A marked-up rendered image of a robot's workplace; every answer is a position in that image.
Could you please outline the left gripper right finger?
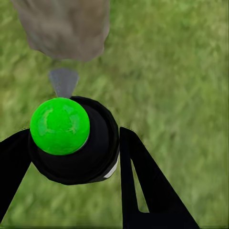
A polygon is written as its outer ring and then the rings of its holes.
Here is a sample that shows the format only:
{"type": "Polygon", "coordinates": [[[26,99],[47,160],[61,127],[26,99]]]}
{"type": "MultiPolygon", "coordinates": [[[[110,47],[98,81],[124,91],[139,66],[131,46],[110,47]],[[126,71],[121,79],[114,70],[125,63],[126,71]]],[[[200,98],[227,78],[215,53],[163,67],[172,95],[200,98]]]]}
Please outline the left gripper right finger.
{"type": "Polygon", "coordinates": [[[123,229],[200,229],[138,135],[120,127],[123,229]],[[133,161],[148,213],[138,210],[133,161]]]}

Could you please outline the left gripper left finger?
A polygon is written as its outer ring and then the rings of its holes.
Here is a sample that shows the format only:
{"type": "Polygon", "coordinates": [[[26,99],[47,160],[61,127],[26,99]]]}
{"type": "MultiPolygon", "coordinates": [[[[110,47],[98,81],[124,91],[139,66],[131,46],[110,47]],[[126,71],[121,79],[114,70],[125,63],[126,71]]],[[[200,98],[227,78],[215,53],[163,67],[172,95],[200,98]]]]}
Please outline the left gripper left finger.
{"type": "Polygon", "coordinates": [[[19,131],[0,143],[0,223],[31,164],[29,131],[19,131]]]}

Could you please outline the pesticide atomizer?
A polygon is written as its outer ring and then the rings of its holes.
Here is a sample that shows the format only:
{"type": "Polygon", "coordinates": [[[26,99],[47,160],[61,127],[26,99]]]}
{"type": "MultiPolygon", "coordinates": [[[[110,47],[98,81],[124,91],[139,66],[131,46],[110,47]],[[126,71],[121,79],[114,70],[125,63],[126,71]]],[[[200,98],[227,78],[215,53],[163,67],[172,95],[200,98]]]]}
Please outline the pesticide atomizer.
{"type": "Polygon", "coordinates": [[[72,96],[80,79],[72,68],[49,73],[58,98],[32,114],[31,161],[49,180],[64,185],[100,182],[112,176],[120,156],[118,125],[100,102],[72,96]]]}

